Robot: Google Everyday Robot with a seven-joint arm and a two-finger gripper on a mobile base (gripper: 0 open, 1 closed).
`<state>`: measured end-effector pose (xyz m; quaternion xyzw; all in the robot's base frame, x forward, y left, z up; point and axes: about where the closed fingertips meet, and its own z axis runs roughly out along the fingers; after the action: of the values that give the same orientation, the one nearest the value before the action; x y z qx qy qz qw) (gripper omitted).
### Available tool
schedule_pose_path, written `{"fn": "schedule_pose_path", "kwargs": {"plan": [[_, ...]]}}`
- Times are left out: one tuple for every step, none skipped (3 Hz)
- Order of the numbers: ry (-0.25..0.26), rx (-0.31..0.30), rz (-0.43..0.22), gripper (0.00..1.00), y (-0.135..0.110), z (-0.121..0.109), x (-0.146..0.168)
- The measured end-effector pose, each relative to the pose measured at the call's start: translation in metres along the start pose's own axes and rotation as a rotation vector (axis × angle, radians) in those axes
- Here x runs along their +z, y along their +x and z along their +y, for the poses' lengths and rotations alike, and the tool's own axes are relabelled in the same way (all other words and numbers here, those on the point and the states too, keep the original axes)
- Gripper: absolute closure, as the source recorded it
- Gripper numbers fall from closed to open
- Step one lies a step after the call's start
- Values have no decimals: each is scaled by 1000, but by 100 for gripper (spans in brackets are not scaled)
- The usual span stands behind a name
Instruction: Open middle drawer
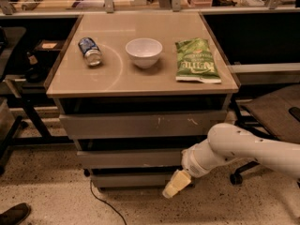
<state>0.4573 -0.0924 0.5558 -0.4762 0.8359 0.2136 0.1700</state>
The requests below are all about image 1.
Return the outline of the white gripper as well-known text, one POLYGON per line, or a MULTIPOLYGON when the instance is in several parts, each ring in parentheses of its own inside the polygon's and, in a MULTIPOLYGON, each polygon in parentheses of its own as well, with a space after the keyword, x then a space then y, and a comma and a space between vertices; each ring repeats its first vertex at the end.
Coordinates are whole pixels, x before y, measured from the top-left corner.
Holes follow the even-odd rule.
POLYGON ((216 159, 207 143, 197 143, 182 152, 182 167, 176 170, 171 180, 162 191, 162 195, 170 199, 191 183, 191 176, 200 178, 215 168, 216 159))

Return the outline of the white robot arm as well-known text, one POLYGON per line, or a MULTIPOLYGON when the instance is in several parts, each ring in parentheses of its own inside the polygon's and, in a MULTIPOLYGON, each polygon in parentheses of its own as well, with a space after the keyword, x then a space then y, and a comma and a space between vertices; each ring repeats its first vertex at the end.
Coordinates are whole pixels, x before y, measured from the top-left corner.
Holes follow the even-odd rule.
POLYGON ((191 183, 219 166, 239 158, 252 158, 263 166, 300 179, 300 145, 255 136, 228 123, 212 126, 207 138, 182 151, 182 170, 176 170, 162 194, 170 199, 191 183))

